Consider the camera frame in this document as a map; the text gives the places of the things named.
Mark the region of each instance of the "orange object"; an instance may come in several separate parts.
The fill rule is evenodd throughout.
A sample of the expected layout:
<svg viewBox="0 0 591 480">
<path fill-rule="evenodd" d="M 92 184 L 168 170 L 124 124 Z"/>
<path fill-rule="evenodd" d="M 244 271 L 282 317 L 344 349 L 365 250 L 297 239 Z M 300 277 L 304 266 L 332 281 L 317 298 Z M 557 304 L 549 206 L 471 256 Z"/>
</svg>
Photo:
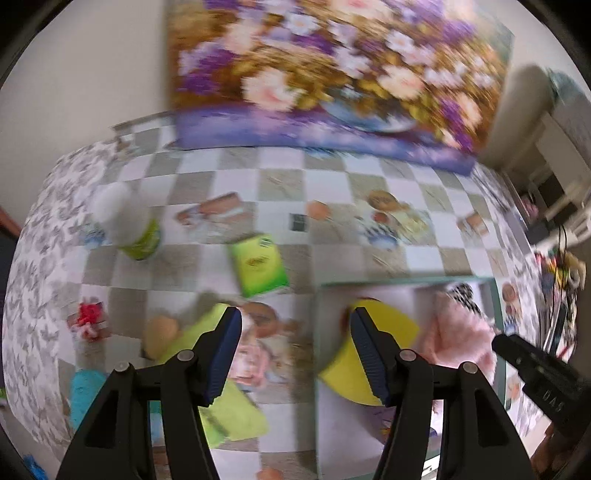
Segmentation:
<svg viewBox="0 0 591 480">
<path fill-rule="evenodd" d="M 503 300 L 510 303 L 517 299 L 517 292 L 515 287 L 510 283 L 505 283 L 502 288 Z"/>
<path fill-rule="evenodd" d="M 270 466 L 266 466 L 256 474 L 256 480 L 283 480 L 283 478 L 283 472 Z"/>
<path fill-rule="evenodd" d="M 388 215 L 384 212 L 374 212 L 374 222 L 388 223 Z"/>
<path fill-rule="evenodd" d="M 330 218 L 330 207 L 322 202 L 313 200 L 312 202 L 306 203 L 306 215 L 312 220 L 326 220 Z"/>
</svg>

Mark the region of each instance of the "teal fabric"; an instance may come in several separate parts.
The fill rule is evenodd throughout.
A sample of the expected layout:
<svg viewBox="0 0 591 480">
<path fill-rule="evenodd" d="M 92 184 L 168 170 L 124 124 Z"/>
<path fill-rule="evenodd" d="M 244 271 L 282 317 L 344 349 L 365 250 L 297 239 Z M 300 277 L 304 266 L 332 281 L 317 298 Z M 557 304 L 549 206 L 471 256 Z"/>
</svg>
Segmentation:
<svg viewBox="0 0 591 480">
<path fill-rule="evenodd" d="M 78 370 L 70 384 L 70 423 L 78 430 L 86 412 L 105 384 L 107 376 L 96 370 Z"/>
</svg>

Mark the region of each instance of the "table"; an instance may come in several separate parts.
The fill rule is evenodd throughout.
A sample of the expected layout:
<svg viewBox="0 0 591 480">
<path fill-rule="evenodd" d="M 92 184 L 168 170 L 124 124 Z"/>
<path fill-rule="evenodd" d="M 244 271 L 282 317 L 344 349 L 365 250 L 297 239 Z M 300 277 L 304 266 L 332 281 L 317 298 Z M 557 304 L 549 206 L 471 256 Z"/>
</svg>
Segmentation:
<svg viewBox="0 0 591 480">
<path fill-rule="evenodd" d="M 517 287 L 519 332 L 535 340 L 532 260 L 519 252 L 501 215 L 505 192 L 491 171 L 477 167 L 472 178 L 456 177 L 369 155 L 292 148 L 181 152 L 171 144 L 174 129 L 166 115 L 120 125 L 116 133 L 118 141 L 93 144 L 57 163 L 24 225 L 9 279 L 2 342 L 9 403 L 58 458 L 72 435 L 66 414 L 76 368 L 108 372 L 121 360 L 143 367 L 140 339 L 147 319 L 165 313 L 190 325 L 216 301 L 244 303 L 224 244 L 252 232 L 270 234 L 279 246 L 290 289 L 260 301 L 286 325 L 297 325 L 297 340 L 289 343 L 304 363 L 311 358 L 314 290 L 331 281 L 494 276 L 499 289 L 507 281 Z M 133 261 L 108 244 L 93 250 L 82 244 L 79 231 L 90 220 L 89 200 L 113 181 L 128 182 L 160 221 L 163 244 L 150 260 Z M 427 212 L 432 235 L 391 251 L 364 245 L 356 233 L 355 202 L 376 190 Z M 227 192 L 237 192 L 250 215 L 188 238 L 175 215 Z M 295 228 L 294 219 L 301 217 L 293 215 L 305 215 L 306 203 L 314 200 L 328 205 L 329 221 L 307 218 L 305 229 Z M 482 239 L 456 226 L 473 211 L 489 231 Z M 64 315 L 83 297 L 103 301 L 111 338 L 74 344 Z M 256 478 L 265 467 L 282 470 L 285 479 L 316 477 L 311 363 L 299 374 L 297 382 L 268 381 L 248 393 L 265 414 L 269 433 L 216 449 L 222 478 L 238 471 L 240 478 Z M 535 411 L 523 396 L 512 409 L 526 434 Z"/>
</svg>

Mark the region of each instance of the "printed picture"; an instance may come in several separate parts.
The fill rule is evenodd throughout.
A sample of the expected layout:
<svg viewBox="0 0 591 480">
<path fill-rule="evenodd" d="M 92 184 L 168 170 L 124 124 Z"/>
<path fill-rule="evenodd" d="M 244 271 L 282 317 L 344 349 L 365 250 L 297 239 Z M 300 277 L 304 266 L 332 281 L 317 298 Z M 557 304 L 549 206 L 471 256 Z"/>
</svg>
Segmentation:
<svg viewBox="0 0 591 480">
<path fill-rule="evenodd" d="M 459 173 L 512 42 L 472 0 L 204 0 L 169 23 L 181 148 L 332 148 Z"/>
</svg>

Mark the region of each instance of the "yellow object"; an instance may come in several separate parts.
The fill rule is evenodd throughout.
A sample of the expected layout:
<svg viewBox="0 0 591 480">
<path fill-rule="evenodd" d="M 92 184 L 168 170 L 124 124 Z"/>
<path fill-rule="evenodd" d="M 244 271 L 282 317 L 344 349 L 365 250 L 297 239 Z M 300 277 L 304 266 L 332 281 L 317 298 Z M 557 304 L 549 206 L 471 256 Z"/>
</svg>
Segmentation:
<svg viewBox="0 0 591 480">
<path fill-rule="evenodd" d="M 400 348 L 409 348 L 419 333 L 419 327 L 410 318 L 381 301 L 359 300 L 353 303 L 350 309 L 353 311 L 357 307 L 365 307 L 378 330 L 390 333 Z M 371 391 L 350 329 L 335 359 L 319 377 L 347 400 L 363 405 L 381 405 L 380 400 L 374 397 Z"/>
<path fill-rule="evenodd" d="M 227 307 L 226 303 L 216 303 L 166 349 L 158 363 L 165 363 L 181 350 L 192 349 L 202 334 L 215 329 Z M 209 408 L 199 407 L 199 413 L 211 448 L 221 443 L 217 440 L 218 433 L 223 434 L 226 440 L 245 440 L 260 437 L 269 429 L 263 412 L 230 379 L 226 380 L 222 394 L 213 404 Z"/>
<path fill-rule="evenodd" d="M 571 252 L 566 252 L 566 254 L 564 255 L 564 263 L 567 267 L 574 268 L 579 272 L 579 287 L 581 290 L 584 290 L 585 278 L 587 277 L 587 265 L 585 264 L 585 262 L 581 262 L 581 260 L 575 257 Z"/>
<path fill-rule="evenodd" d="M 229 248 L 245 298 L 289 285 L 279 248 L 269 235 L 257 235 Z"/>
</svg>

